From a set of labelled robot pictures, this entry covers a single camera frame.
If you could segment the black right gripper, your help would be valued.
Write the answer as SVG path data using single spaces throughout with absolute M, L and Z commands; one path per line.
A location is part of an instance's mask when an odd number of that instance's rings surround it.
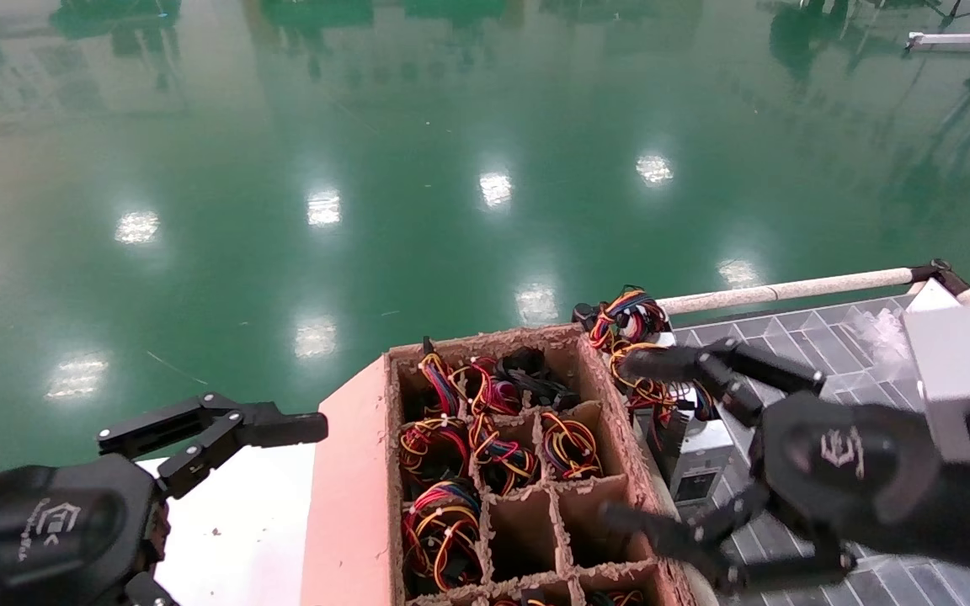
M 821 399 L 825 374 L 811 365 L 724 338 L 671 348 L 639 343 L 619 363 L 625 379 L 703 387 L 735 421 L 757 427 L 757 476 L 730 502 L 689 520 L 612 500 L 601 522 L 642 534 L 655 555 L 683 561 L 720 594 L 771 593 L 839 584 L 857 566 L 842 541 L 874 550 L 912 550 L 913 517 L 938 483 L 942 458 L 926 418 L 882 404 Z M 743 378 L 785 394 L 765 404 Z M 741 561 L 722 548 L 762 514 L 796 523 L 809 555 Z

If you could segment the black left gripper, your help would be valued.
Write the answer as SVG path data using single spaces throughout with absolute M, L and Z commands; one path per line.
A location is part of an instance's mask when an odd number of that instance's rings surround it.
M 169 534 L 165 498 L 189 494 L 247 446 L 327 436 L 320 412 L 203 394 L 100 430 L 104 456 L 89 463 L 0 472 L 0 605 L 178 606 L 154 578 Z M 131 463 L 175 444 L 184 449 L 157 480 Z

